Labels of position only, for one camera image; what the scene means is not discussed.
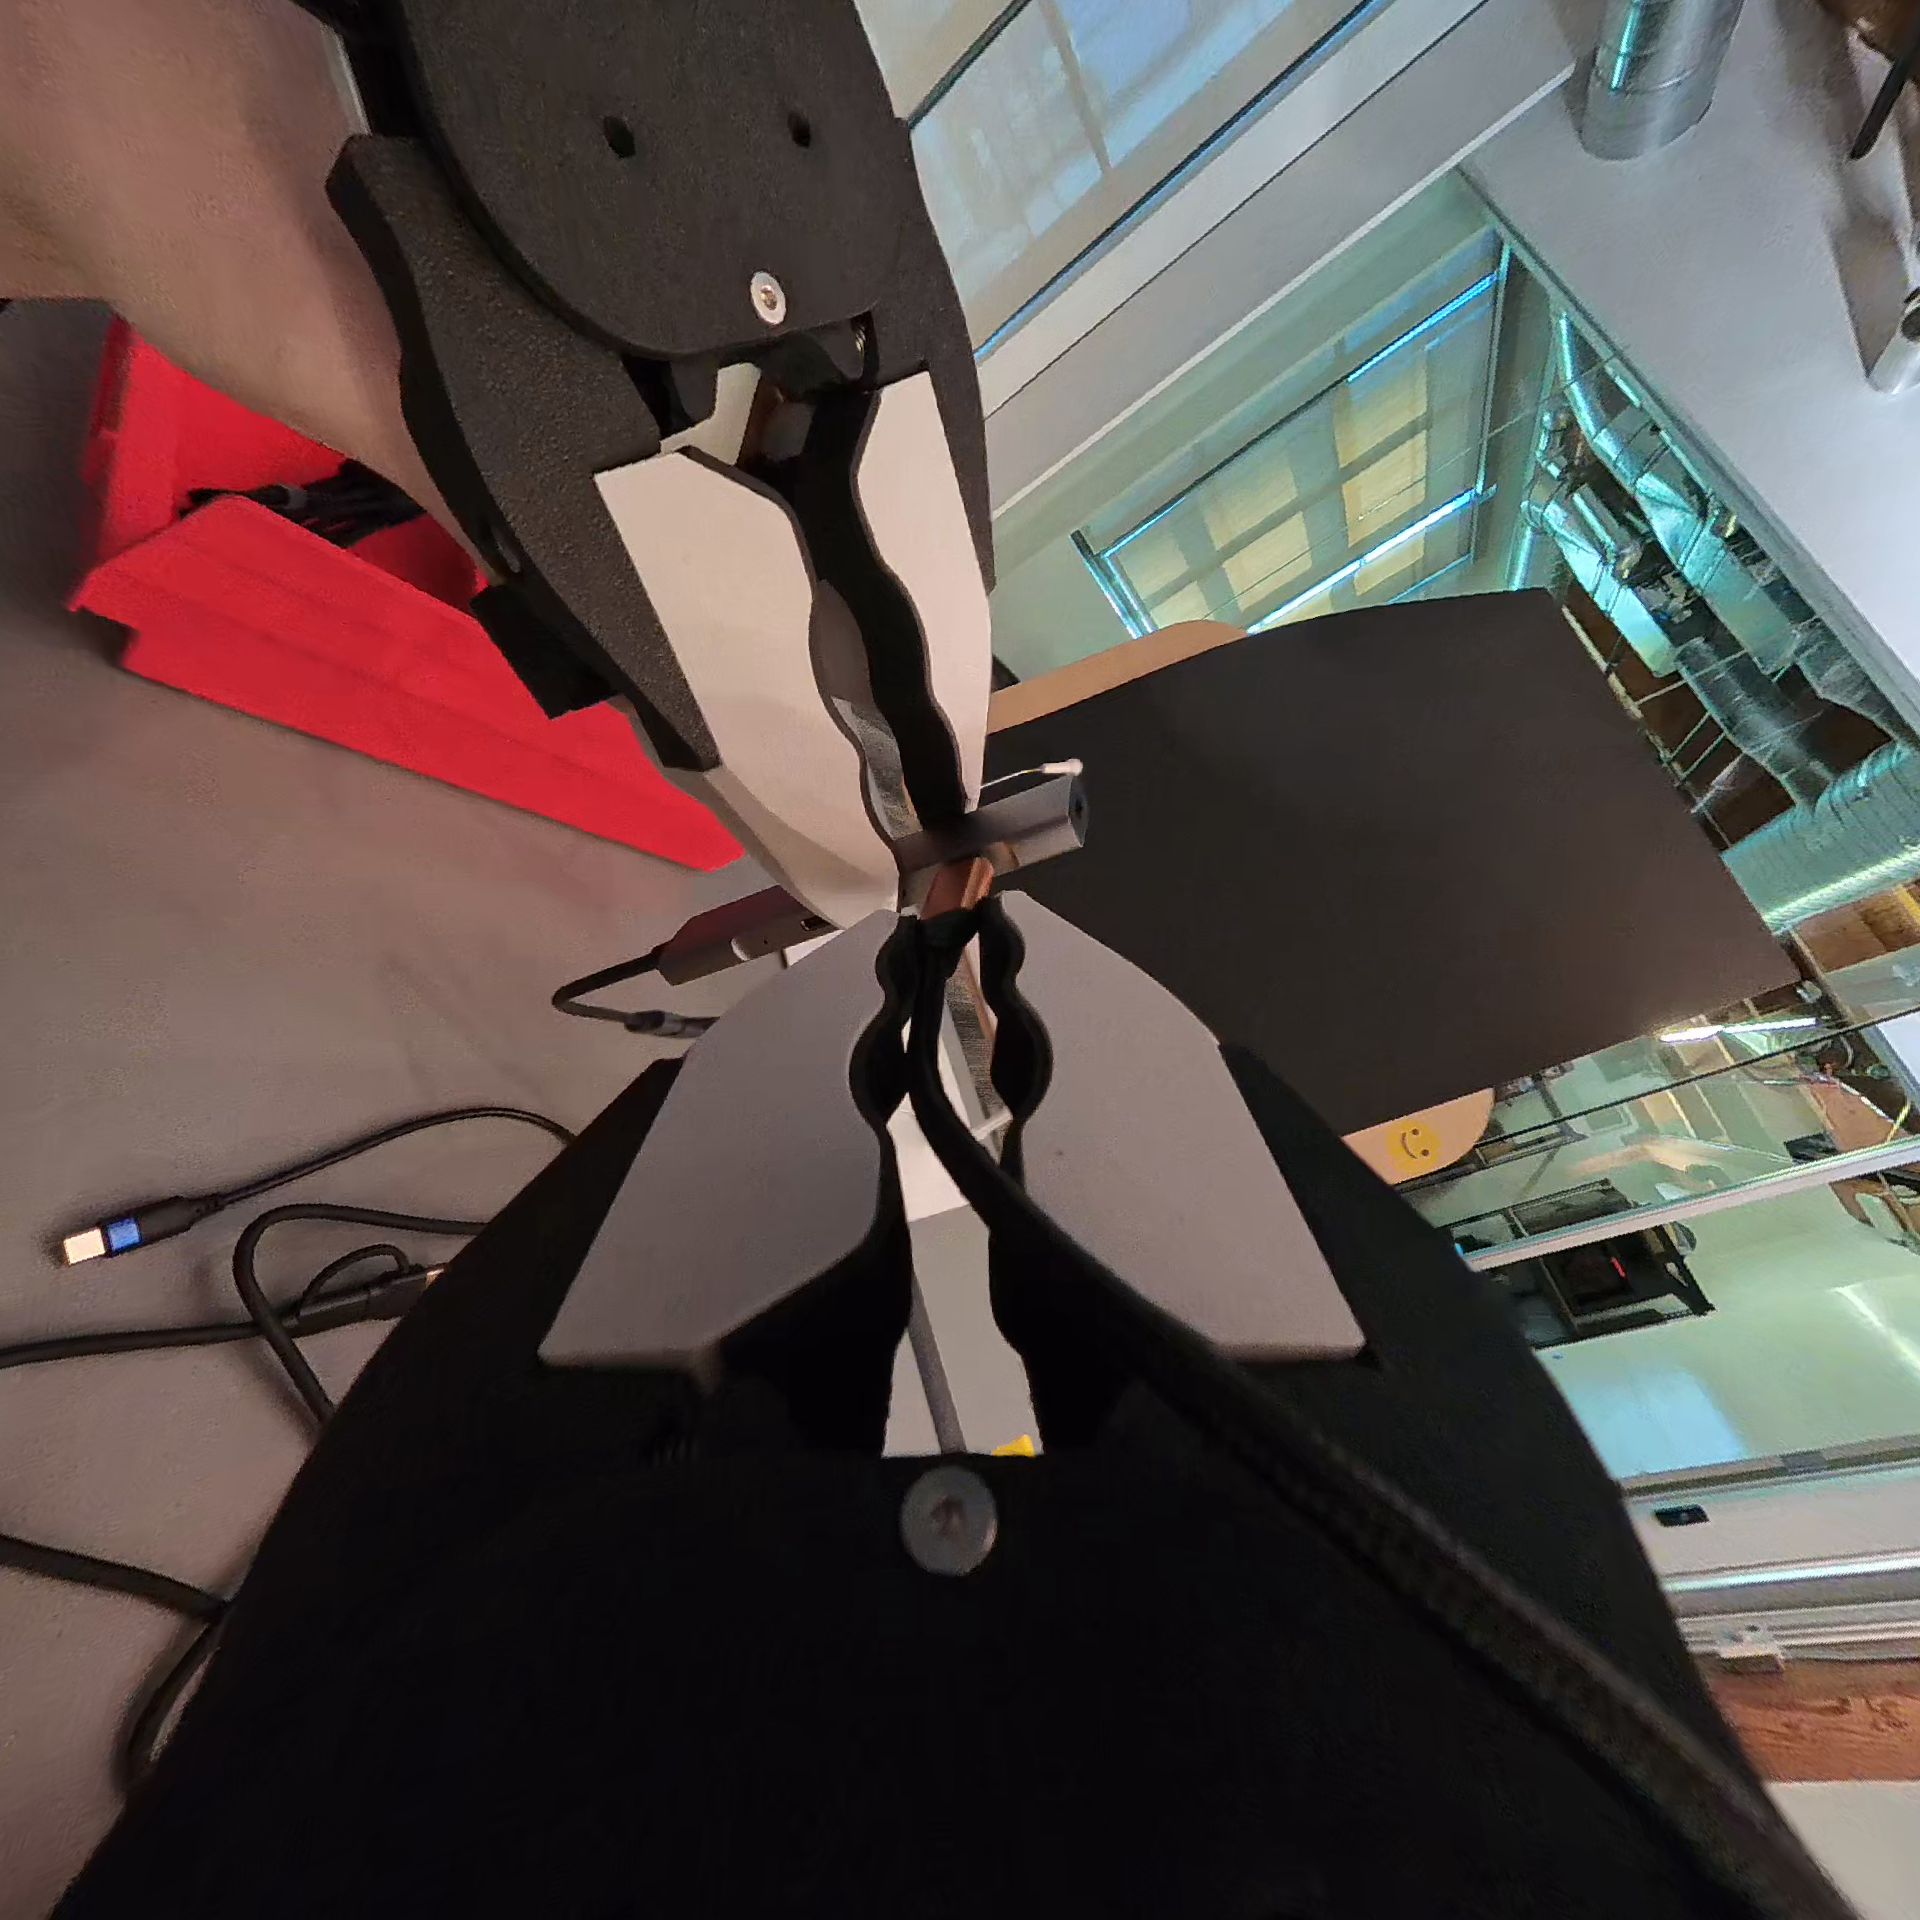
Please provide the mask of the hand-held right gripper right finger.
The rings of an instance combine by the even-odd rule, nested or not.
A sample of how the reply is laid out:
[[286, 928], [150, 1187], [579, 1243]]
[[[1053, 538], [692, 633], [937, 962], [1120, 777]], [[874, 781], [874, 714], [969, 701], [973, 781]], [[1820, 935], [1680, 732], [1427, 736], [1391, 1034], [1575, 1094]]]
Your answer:
[[1232, 1358], [1356, 1358], [1357, 1319], [1214, 1032], [1040, 901], [993, 905], [976, 971], [1032, 1203]]

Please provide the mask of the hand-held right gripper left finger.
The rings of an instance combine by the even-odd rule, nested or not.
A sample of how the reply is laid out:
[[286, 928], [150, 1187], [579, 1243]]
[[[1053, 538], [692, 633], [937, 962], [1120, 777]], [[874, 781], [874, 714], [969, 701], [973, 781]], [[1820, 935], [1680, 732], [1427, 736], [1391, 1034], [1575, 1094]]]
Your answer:
[[681, 1056], [539, 1361], [716, 1382], [741, 1334], [821, 1329], [826, 1361], [891, 1390], [910, 1248], [891, 1109], [860, 1094], [882, 1018], [878, 912], [761, 982]]

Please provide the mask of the black divider panel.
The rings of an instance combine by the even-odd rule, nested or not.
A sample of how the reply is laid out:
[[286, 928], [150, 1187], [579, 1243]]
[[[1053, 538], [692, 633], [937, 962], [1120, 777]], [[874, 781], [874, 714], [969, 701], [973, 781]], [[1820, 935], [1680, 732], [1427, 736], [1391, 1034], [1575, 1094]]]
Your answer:
[[1342, 1139], [1799, 975], [1549, 589], [1247, 634], [987, 749], [1084, 764], [1024, 888]]

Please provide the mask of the shiny metal cylinder duct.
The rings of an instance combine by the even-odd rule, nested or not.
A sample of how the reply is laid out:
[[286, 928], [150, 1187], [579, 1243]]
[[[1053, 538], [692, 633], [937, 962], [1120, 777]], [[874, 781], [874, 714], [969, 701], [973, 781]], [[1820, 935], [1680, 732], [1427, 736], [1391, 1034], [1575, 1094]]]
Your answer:
[[1665, 152], [1711, 110], [1740, 2], [1608, 2], [1575, 134], [1601, 163]]

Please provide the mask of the grey usb hub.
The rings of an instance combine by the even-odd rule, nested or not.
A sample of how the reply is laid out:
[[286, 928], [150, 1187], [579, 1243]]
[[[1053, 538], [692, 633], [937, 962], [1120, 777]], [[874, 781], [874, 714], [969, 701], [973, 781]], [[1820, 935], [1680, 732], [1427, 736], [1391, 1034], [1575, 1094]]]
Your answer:
[[659, 947], [646, 953], [641, 972], [656, 972], [666, 983], [691, 983], [738, 965], [801, 947], [832, 936], [871, 914], [917, 912], [940, 870], [983, 860], [993, 877], [1084, 847], [1091, 800], [1078, 781], [1047, 781], [983, 803], [951, 827], [923, 827], [894, 842], [894, 877], [880, 887], [878, 902], [853, 902], [832, 914], [811, 909], [780, 887], [765, 887], [743, 901], [722, 902], [685, 922]]

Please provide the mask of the silver ventilation duct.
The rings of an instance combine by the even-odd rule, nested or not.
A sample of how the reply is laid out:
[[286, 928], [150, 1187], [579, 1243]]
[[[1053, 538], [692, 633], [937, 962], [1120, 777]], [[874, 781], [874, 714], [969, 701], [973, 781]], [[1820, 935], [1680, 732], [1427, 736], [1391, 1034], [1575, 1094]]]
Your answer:
[[1916, 877], [1911, 738], [1895, 738], [1838, 772], [1810, 749], [1810, 708], [1778, 689], [1738, 640], [1682, 640], [1673, 662], [1718, 731], [1788, 798], [1784, 816], [1721, 856], [1771, 935], [1784, 936]]

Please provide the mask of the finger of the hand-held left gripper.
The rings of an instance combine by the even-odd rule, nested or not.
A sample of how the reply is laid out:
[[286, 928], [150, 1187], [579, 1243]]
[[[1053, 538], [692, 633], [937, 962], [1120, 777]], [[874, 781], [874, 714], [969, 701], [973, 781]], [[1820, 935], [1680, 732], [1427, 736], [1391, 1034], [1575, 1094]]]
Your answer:
[[853, 616], [919, 821], [952, 827], [979, 803], [993, 624], [927, 376], [814, 405], [811, 560]]
[[789, 503], [723, 464], [761, 411], [761, 377], [722, 373], [708, 422], [595, 483], [716, 751], [669, 781], [811, 914], [859, 926], [899, 909], [894, 838], [917, 814], [849, 606]]

